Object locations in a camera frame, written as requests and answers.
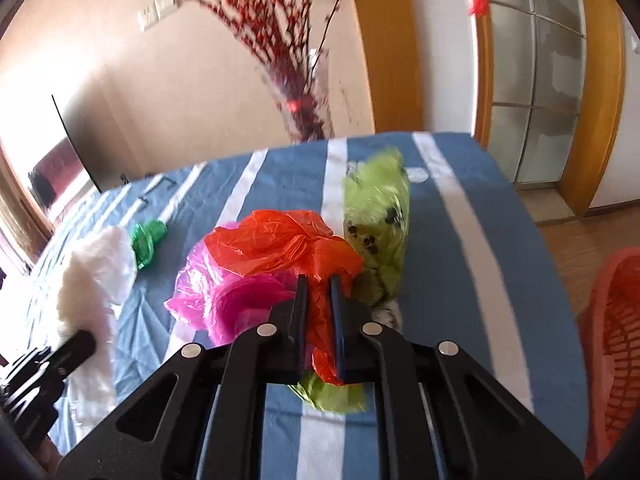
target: crumpled plastic bag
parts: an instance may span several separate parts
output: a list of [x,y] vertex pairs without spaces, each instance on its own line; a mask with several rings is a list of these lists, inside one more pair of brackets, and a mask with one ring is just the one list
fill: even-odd
[[156,245],[166,236],[166,225],[162,220],[150,220],[136,224],[131,235],[131,246],[136,253],[138,270],[144,269],[154,259]]
[[[236,226],[226,224],[228,229]],[[271,307],[292,299],[295,290],[292,271],[238,276],[218,266],[201,240],[187,255],[175,280],[174,295],[164,306],[194,330],[207,330],[211,342],[221,346],[266,322]]]
[[307,404],[321,412],[357,413],[367,409],[367,397],[362,384],[334,386],[325,383],[313,370],[306,370],[292,391]]
[[136,256],[122,227],[78,240],[55,277],[58,345],[88,330],[96,351],[67,381],[78,441],[116,406],[113,353],[118,334],[114,306],[125,303],[136,280]]
[[408,232],[409,178],[400,152],[384,150],[344,181],[345,238],[364,258],[352,297],[374,307],[398,295]]
[[306,340],[312,366],[326,383],[340,384],[335,375],[334,334],[328,279],[338,274],[348,296],[362,257],[324,224],[314,211],[254,211],[237,229],[216,228],[205,237],[216,263],[240,276],[292,269],[309,278]]

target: pink plastic bag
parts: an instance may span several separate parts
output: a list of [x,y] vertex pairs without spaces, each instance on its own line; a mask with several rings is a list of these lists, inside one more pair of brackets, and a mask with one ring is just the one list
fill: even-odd
[[164,306],[194,330],[207,330],[211,342],[220,346],[266,322],[271,307],[293,298],[295,290],[292,271],[242,277],[222,269],[201,240],[187,255],[175,279],[174,296]]

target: black metal bracket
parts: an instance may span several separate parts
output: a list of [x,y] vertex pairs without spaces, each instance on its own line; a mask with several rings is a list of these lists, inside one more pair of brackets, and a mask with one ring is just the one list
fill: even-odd
[[64,379],[95,352],[95,339],[77,332],[55,352],[50,347],[16,361],[0,383],[0,406],[27,450],[38,449],[58,418],[53,407],[64,391]]
[[[338,376],[374,384],[381,478],[579,480],[580,461],[452,342],[428,348],[331,297]],[[308,286],[232,345],[184,346],[62,461],[58,480],[260,478],[267,383],[305,368]]]

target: green plastic bag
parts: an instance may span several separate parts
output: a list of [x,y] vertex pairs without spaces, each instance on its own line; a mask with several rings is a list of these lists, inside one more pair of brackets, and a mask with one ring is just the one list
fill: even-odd
[[144,269],[156,253],[155,246],[166,236],[166,225],[161,220],[150,220],[146,224],[136,224],[131,235],[131,247],[136,254],[138,270]]
[[347,414],[367,409],[362,384],[334,386],[322,381],[313,370],[304,372],[302,380],[290,388],[300,399],[322,412]]
[[396,297],[409,232],[409,177],[397,149],[359,164],[344,183],[344,237],[364,258],[351,297],[369,306]]

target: blue striped bedsheet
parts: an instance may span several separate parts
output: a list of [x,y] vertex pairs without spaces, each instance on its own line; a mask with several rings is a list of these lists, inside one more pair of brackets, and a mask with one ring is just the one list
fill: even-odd
[[[217,224],[262,208],[312,209],[342,233],[342,180],[348,162],[399,148],[409,168],[410,232],[399,304],[407,339],[456,341],[579,457],[587,396],[582,351],[544,243],[510,184],[468,134],[392,133],[333,139],[214,160],[97,193],[56,231],[33,271],[26,309],[30,344],[46,340],[52,309],[47,278],[72,241],[107,225],[131,229],[151,218],[168,235],[122,307],[115,386],[126,398],[165,358],[204,332],[175,322],[163,302],[187,252]],[[270,385],[264,423],[265,479],[371,479],[378,474],[375,416],[316,412],[286,387]],[[76,443],[69,406],[50,435],[63,452]]]

